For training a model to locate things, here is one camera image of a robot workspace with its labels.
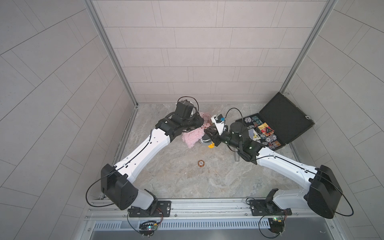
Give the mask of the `pink quilted bag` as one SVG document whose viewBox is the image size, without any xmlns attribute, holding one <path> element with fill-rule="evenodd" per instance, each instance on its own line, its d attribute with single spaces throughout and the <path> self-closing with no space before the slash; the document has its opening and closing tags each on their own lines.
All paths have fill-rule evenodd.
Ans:
<svg viewBox="0 0 384 240">
<path fill-rule="evenodd" d="M 204 135 L 204 130 L 212 125 L 211 115 L 209 113 L 200 113 L 200 116 L 204 119 L 204 123 L 201 127 L 188 132 L 182 133 L 182 140 L 189 149 L 193 148 Z"/>
</svg>

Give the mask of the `grey yellow plush keychain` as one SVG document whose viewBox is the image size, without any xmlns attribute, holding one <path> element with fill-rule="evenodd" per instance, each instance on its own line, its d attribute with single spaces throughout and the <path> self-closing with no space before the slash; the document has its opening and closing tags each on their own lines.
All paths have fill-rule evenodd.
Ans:
<svg viewBox="0 0 384 240">
<path fill-rule="evenodd" d="M 211 140 L 211 138 L 207 134 L 205 134 L 201 138 L 201 144 L 203 146 L 210 148 L 210 149 L 213 149 L 215 147 L 215 143 Z"/>
</svg>

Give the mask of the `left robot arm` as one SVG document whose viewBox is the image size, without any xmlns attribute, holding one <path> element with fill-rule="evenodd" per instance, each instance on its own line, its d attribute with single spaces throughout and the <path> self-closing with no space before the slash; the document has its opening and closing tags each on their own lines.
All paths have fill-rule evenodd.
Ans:
<svg viewBox="0 0 384 240">
<path fill-rule="evenodd" d="M 101 170 L 101 190 L 120 210 L 136 207 L 151 213 L 157 199 L 146 190 L 137 189 L 133 183 L 144 167 L 164 147 L 187 129 L 198 129 L 204 119 L 197 113 L 186 119 L 170 114 L 159 120 L 150 135 L 126 158 L 114 166 L 105 165 Z"/>
</svg>

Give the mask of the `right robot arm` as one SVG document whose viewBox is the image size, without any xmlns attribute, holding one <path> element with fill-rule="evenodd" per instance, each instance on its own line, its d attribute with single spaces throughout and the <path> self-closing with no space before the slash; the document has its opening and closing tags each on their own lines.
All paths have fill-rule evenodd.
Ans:
<svg viewBox="0 0 384 240">
<path fill-rule="evenodd" d="M 274 152 L 252 140 L 240 122 L 233 123 L 229 131 L 224 131 L 224 124 L 220 123 L 205 129 L 205 133 L 216 146 L 221 143 L 231 146 L 246 162 L 269 168 L 300 186 L 296 190 L 272 191 L 272 202 L 280 209 L 310 209 L 326 219 L 332 219 L 337 213 L 343 191 L 329 167 L 316 168 Z"/>
</svg>

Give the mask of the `silver metal cylinder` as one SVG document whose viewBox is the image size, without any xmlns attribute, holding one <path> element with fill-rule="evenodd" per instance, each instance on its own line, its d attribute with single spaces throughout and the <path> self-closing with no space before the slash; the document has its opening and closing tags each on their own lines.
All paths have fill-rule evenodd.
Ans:
<svg viewBox="0 0 384 240">
<path fill-rule="evenodd" d="M 240 161 L 240 156 L 237 152 L 234 152 L 234 159 L 235 159 L 235 162 L 239 162 Z"/>
</svg>

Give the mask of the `small tape roll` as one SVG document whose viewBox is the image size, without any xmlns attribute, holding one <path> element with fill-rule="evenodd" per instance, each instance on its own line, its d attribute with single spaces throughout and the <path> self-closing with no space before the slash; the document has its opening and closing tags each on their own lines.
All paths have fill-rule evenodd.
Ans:
<svg viewBox="0 0 384 240">
<path fill-rule="evenodd" d="M 198 166 L 199 166 L 200 168 L 204 167 L 204 166 L 205 166 L 205 162 L 204 162 L 203 160 L 199 160 L 199 161 L 198 161 Z"/>
</svg>

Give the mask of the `black open case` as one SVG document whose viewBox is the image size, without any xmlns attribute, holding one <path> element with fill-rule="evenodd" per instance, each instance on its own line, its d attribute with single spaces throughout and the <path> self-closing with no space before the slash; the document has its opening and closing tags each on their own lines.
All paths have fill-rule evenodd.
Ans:
<svg viewBox="0 0 384 240">
<path fill-rule="evenodd" d="M 314 121 L 283 94 L 277 93 L 260 112 L 237 120 L 251 131 L 251 138 L 278 150 L 314 126 Z"/>
</svg>

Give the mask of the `right circuit board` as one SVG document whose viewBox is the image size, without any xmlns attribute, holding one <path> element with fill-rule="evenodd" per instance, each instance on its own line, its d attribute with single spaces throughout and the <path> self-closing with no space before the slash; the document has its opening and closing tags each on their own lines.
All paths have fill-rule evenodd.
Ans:
<svg viewBox="0 0 384 240">
<path fill-rule="evenodd" d="M 269 218 L 269 231 L 273 234 L 281 234 L 285 231 L 285 221 L 283 219 L 278 218 Z"/>
</svg>

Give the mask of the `circuit board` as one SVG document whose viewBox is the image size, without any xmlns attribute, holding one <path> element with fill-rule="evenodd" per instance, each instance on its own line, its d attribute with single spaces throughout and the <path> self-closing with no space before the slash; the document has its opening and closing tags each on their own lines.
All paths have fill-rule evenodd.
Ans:
<svg viewBox="0 0 384 240">
<path fill-rule="evenodd" d="M 283 219 L 278 218 L 269 218 L 269 231 L 273 234 L 281 234 L 285 231 L 285 221 Z"/>
<path fill-rule="evenodd" d="M 158 222 L 156 221 L 146 221 L 143 223 L 140 223 L 139 225 L 139 232 L 145 236 L 152 235 L 159 227 Z"/>
</svg>

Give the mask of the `left circuit board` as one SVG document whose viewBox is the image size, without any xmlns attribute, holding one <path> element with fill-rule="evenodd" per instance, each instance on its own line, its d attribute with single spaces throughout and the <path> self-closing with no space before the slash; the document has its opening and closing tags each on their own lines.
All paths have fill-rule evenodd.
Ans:
<svg viewBox="0 0 384 240">
<path fill-rule="evenodd" d="M 159 227 L 158 222 L 156 221 L 146 221 L 143 223 L 140 223 L 139 225 L 139 232 L 145 236 L 152 235 Z"/>
</svg>

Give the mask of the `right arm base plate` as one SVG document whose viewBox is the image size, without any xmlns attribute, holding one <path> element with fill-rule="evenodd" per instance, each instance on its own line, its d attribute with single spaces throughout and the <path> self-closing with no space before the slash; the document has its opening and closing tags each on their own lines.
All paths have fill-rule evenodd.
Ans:
<svg viewBox="0 0 384 240">
<path fill-rule="evenodd" d="M 252 216 L 291 216 L 291 209 L 281 209 L 274 202 L 274 195 L 279 189 L 272 189 L 265 199 L 247 198 L 246 204 L 250 206 Z"/>
</svg>

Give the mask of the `aluminium rail frame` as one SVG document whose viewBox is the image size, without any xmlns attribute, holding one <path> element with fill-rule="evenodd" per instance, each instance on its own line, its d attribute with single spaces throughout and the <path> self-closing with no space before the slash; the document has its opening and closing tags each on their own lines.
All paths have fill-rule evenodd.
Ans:
<svg viewBox="0 0 384 240">
<path fill-rule="evenodd" d="M 161 199 L 171 201 L 170 216 L 130 218 L 129 207 L 120 210 L 109 199 L 94 200 L 75 240 L 165 240 L 165 239 L 236 239 L 236 240 L 342 240 L 336 220 L 328 220 L 310 209 L 294 209 L 291 216 L 252 216 L 247 198 Z M 285 221 L 279 235 L 269 231 L 269 218 Z M 158 229 L 149 236 L 139 232 L 140 223 L 156 221 Z"/>
</svg>

